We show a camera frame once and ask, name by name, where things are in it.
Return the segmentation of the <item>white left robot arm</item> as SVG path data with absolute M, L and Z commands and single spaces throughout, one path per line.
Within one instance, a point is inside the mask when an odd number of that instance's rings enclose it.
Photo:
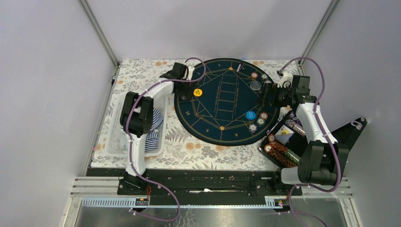
M 168 97 L 171 94 L 190 96 L 193 71 L 193 66 L 176 62 L 153 85 L 140 93 L 127 92 L 124 97 L 120 125 L 127 138 L 126 172 L 134 176 L 128 187 L 135 194 L 142 194 L 147 187 L 146 180 L 138 177 L 147 169 L 145 159 L 158 156 L 164 150 Z

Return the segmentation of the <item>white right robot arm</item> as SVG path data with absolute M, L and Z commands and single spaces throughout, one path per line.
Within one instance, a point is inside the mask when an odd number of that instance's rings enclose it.
M 319 100 L 310 94 L 308 76 L 283 76 L 279 83 L 265 83 L 259 101 L 271 107 L 290 106 L 301 122 L 308 145 L 296 167 L 283 168 L 281 176 L 273 179 L 274 193 L 283 195 L 290 184 L 310 186 L 332 185 L 341 182 L 349 149 L 338 143 L 329 132 L 321 115 Z

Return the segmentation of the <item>yellow big blind button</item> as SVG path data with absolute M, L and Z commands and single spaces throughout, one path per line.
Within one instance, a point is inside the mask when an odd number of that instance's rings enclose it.
M 196 88 L 196 89 L 194 89 L 194 91 L 193 91 L 193 95 L 194 95 L 195 97 L 200 97 L 200 96 L 202 96 L 202 94 L 203 94 L 203 91 L 202 91 L 201 89 L 199 89 L 199 88 Z

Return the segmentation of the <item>blue small blind button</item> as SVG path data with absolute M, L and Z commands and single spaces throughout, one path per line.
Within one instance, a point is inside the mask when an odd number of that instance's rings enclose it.
M 248 111 L 245 116 L 248 120 L 252 121 L 256 118 L 256 113 L 254 111 Z

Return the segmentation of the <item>red five chip stack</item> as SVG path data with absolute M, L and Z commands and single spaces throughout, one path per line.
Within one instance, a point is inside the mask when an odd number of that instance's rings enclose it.
M 263 119 L 264 121 L 267 120 L 269 115 L 266 112 L 261 112 L 260 113 L 260 118 Z

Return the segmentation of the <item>clear dealer button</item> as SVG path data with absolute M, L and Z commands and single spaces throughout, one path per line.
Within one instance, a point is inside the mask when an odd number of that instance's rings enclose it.
M 250 88 L 254 91 L 258 91 L 262 88 L 262 84 L 256 80 L 250 83 Z

